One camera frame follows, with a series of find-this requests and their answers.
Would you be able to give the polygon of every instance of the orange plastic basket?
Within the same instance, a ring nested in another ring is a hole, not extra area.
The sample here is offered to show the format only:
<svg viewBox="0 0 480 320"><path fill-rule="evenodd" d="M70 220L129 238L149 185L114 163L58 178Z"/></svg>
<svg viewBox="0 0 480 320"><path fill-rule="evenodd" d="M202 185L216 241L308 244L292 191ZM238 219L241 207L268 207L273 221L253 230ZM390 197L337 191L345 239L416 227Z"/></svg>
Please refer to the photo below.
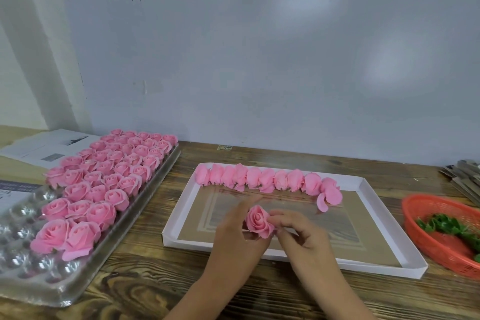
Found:
<svg viewBox="0 0 480 320"><path fill-rule="evenodd" d="M429 220L433 214L446 214L460 223L480 229L480 211L467 205L433 195L410 195L402 201L405 231L413 243L435 262L453 272L480 280L480 263L473 260L474 252L453 235L425 232L415 222Z"/></svg>

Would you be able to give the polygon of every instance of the white cardboard tray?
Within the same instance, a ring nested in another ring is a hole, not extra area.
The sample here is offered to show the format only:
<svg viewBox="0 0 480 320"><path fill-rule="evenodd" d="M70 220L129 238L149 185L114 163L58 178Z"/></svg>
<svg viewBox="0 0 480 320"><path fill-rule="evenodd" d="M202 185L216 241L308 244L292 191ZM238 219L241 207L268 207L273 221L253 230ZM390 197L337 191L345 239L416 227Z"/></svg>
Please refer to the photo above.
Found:
<svg viewBox="0 0 480 320"><path fill-rule="evenodd" d="M204 163L211 168L213 162ZM217 163L217 165L228 166L227 164ZM380 200L374 189L369 185L363 177L349 176L344 174L334 174L326 172L316 172L322 178L330 177L337 181L340 188L345 191L356 191L363 204L372 216L375 224L380 229L388 245L395 254L398 262L402 267L391 267L378 264L358 262L354 260L337 258L338 265L341 269L357 272L368 272L379 275L390 275L398 277L407 277L420 279L428 269L427 262L420 254L416 246L411 242L410 238L404 232L399 223L395 220L387 207ZM195 182L195 173L192 174L183 192L173 209L165 228L162 232L163 245L165 247L174 247L185 250L201 250L210 252L212 243L195 242L187 240L179 240L178 236L183 227L183 223L187 218L189 210L197 195L200 185ZM272 261L288 262L288 258L283 250L267 249L262 256L263 259Z"/></svg>

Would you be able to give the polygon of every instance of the wooden table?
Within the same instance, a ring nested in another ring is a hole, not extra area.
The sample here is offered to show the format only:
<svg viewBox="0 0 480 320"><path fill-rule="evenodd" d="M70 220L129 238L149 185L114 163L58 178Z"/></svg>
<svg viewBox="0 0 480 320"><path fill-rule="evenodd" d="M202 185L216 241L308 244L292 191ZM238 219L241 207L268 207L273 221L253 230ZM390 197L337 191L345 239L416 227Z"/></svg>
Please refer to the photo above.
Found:
<svg viewBox="0 0 480 320"><path fill-rule="evenodd" d="M208 254L162 246L161 232L198 163L243 163L361 176L402 223L400 200L424 192L472 205L437 167L351 159L267 149L181 142L182 154L87 291L67 308L0 299L0 319L158 319L202 274ZM421 280L343 271L380 319L480 319L480 281L454 274L427 259ZM289 263L262 260L220 318L322 319Z"/></svg>

